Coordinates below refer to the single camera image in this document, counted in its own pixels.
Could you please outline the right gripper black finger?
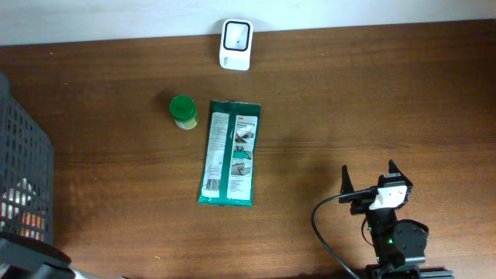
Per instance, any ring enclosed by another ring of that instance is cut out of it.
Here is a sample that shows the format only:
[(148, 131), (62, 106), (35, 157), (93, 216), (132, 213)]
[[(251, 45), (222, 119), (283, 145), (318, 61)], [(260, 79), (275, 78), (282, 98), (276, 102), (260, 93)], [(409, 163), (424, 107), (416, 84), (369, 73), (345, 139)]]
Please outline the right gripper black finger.
[(396, 166), (393, 160), (388, 161), (388, 173), (389, 174), (400, 174), (401, 171), (399, 168)]
[(350, 179), (350, 175), (346, 165), (342, 166), (342, 182), (340, 188), (341, 195), (347, 195), (354, 193), (353, 184)]

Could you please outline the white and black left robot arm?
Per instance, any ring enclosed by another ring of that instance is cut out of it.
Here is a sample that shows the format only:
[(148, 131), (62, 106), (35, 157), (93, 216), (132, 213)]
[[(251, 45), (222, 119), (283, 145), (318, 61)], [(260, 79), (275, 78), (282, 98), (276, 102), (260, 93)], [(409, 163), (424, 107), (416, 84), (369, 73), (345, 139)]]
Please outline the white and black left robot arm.
[(1, 279), (102, 279), (72, 265), (71, 258), (41, 240), (1, 232)]

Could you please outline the green lid spice jar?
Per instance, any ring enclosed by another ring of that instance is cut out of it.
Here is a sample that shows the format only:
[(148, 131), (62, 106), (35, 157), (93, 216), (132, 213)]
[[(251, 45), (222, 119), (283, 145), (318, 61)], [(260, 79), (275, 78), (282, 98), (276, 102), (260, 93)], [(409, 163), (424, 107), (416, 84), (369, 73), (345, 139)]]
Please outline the green lid spice jar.
[(194, 100), (187, 95), (178, 95), (170, 101), (170, 113), (180, 129), (193, 129), (198, 124), (198, 111)]

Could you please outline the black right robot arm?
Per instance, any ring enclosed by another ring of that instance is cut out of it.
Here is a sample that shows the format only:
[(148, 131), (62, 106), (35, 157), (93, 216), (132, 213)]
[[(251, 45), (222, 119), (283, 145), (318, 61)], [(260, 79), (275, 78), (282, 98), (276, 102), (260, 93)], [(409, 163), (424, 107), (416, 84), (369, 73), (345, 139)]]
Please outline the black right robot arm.
[(453, 278), (451, 270), (421, 270), (426, 262), (428, 226), (411, 219), (399, 220), (396, 211), (406, 205), (413, 183), (393, 160), (375, 186), (353, 188), (347, 166), (342, 166), (340, 203), (350, 204), (351, 215), (363, 215), (368, 225), (377, 263), (366, 266), (368, 278)]

